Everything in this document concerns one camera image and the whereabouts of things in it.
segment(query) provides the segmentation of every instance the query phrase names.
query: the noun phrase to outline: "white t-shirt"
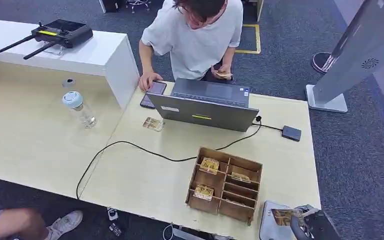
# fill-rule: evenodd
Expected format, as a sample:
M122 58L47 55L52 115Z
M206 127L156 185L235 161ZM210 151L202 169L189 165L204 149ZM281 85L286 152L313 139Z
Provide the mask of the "white t-shirt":
M217 21L193 30L185 16L165 0L153 23L145 28L142 42L152 46L156 55L170 52L174 79L201 79L220 62L228 47L239 46L242 32L241 0L228 0Z

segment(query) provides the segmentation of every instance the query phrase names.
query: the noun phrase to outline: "smartphone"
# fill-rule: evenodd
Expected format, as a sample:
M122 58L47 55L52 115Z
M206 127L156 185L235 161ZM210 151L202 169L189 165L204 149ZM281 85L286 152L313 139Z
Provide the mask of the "smartphone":
M151 88L147 91L147 93L163 94L166 87L167 87L166 83L154 81L152 83ZM140 106L144 108L155 109L155 106L152 104L150 98L147 96L146 93L145 93L145 96L143 96L142 101L140 102Z

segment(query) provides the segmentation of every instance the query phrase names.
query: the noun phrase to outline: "black cable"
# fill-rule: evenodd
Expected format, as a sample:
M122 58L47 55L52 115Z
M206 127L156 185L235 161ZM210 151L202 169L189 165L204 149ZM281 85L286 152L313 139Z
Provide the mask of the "black cable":
M261 124L261 117L260 117L259 119L258 119L258 117L257 117L256 119L257 119L257 121L259 122L259 124L255 124L255 123L253 123L252 125L257 125L257 126L259 126L258 129L257 129L257 131L255 131L253 134L251 134L251 135L249 135L249 136L246 136L246 137L243 137L243 138L241 138L241 139L238 139L238 140L236 140L236 141L234 141L234 142L231 142L230 144L228 144L228 145L226 145L226 146L224 146L224 147L217 148L216 150L218 151L218 150L226 149L226 148L232 146L233 144L235 144L235 143L237 143L237 142L240 142L240 141L245 140L245 139L249 139L250 137L252 137L252 136L254 136L255 134L257 134L258 131L260 130L260 128L263 127L264 125ZM130 144L130 145L135 146L136 148L138 148L138 149L140 149L140 150L143 150L143 151L145 151L145 152L147 152L147 153L149 153L149 154L158 156L158 157L160 157L160 158L169 160L169 161L171 161L171 162L184 162L184 161L188 161L188 160L192 160L192 159L196 159L196 158L197 158L197 156L192 156L192 157L188 157L188 158L185 158L185 159L179 159L179 160L171 159L171 158L166 157L166 156L163 156L163 155L161 155L161 154L158 154L158 153L149 151L149 150L147 150L147 149L145 149L145 148L143 148L143 147L141 147L141 146L138 146L138 145L136 145L136 144L134 144L134 143L131 143L131 142L129 142L129 141L115 141L115 142L111 143L110 145L107 145L106 147L104 147L104 148L102 148L101 150L99 150L99 151L95 154L95 156L92 158L92 160L90 161L90 163L89 163L89 165L87 166L86 170L85 170L85 171L83 172L83 174L81 175L81 178L80 178L80 180L79 180L78 183L77 183L77 187L75 188L75 196L77 197L78 200L80 200L80 197L79 197L79 186L80 186L80 183L82 182L83 178L85 177L86 173L88 172L89 168L91 167L92 163L95 161L95 159L97 158L97 156L98 156L100 153L102 153L105 149L111 147L112 145L115 145L115 144L121 144L121 143L123 143L123 144Z
M252 126L260 126L260 124L251 124ZM267 126L267 125L261 125L261 127L265 127L265 128L269 128L269 129L274 129L274 130L279 130L281 132L283 132L284 130L283 129L280 129L280 128L277 128L277 127L274 127L274 126Z

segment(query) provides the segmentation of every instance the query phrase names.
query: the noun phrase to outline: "cable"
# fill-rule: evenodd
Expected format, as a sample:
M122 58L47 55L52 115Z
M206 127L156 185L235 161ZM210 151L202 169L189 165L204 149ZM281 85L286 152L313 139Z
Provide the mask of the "cable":
M251 126L260 126L260 124L251 124ZM274 130L279 130L281 132L283 132L283 129L280 129L280 128L277 128L277 127L274 127L274 126L267 126L267 125L261 125L261 127L265 127L265 128L269 128L269 129L274 129Z
M166 230L167 230L169 227L171 227L171 237L170 237L169 239L167 239L165 233L166 233ZM175 234L175 232L173 231L173 223L170 223L170 225L166 226L166 227L164 228L164 230L162 230L162 239L164 239L164 240L172 240L174 234Z
M253 134L251 134L251 135L249 135L249 136L246 136L246 137L243 137L243 138L241 138L241 139L238 139L238 140L236 140L236 141L234 141L234 142L231 142L231 143L229 143L229 144L226 145L226 146L217 148L216 150L219 151L219 150L226 149L226 148L232 146L232 145L235 144L235 143L238 143L238 142L240 142L240 141L242 141L242 140L245 140L245 139L249 139L250 137L252 137L252 136L254 136L255 134L257 134L258 131L260 130L260 128L263 127L263 125L261 124L261 117L260 117L260 116L257 116L257 117L256 117L256 120L259 122L259 124L255 124L255 123L253 123L252 125L257 125L257 126L258 126L257 131L255 131ZM85 171L83 172L83 174L81 175L81 178L80 178L80 180L79 180L78 183L77 183L77 187L75 188L75 196L76 196L76 198L77 198L78 200L80 200L80 197L79 197L79 186L80 186L80 183L82 182L83 178L85 177L85 175L86 175L86 173L88 172L89 168L91 167L92 163L95 161L95 159L97 158L97 156L98 156L100 153L102 153L105 149L107 149L107 148L109 148L109 147L111 147L111 146L113 146L113 145L115 145L115 144L130 144L130 145L135 146L136 148L138 148L138 149L140 149L140 150L142 150L142 151L145 151L145 152L147 152L147 153L149 153L149 154L152 154L152 155L155 155L155 156L158 156L158 157L160 157L160 158L169 160L169 161L171 161L171 162L176 162L176 163L178 163L178 162L184 162L184 161L188 161L188 160L192 160L192 159L196 159L196 158L197 158L197 156L192 156L192 157L188 157L188 158L184 158L184 159L178 159L178 160L176 160L176 159L171 159L171 158L166 157L166 156L163 156L163 155L161 155L161 154L158 154L158 153L149 151L149 150L147 150L147 149L145 149L145 148L143 148L143 147L141 147L141 146L138 146L138 145L136 145L136 144L134 144L134 143L131 143L131 142L129 142L129 141L115 141L115 142L113 142L113 143L107 145L106 147L102 148L101 150L99 150L99 151L95 154L95 156L92 158L92 160L90 161L90 163L89 163L89 165L87 166L86 170L85 170Z

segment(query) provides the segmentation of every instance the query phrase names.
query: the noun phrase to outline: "wooden box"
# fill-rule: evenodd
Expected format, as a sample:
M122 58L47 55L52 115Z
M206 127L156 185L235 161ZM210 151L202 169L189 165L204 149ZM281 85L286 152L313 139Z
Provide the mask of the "wooden box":
M204 157L219 161L218 169L214 171L216 174L200 170ZM186 203L191 208L227 215L249 226L258 201L262 172L263 165L258 162L201 147L190 179ZM194 196L198 185L214 189L211 200Z

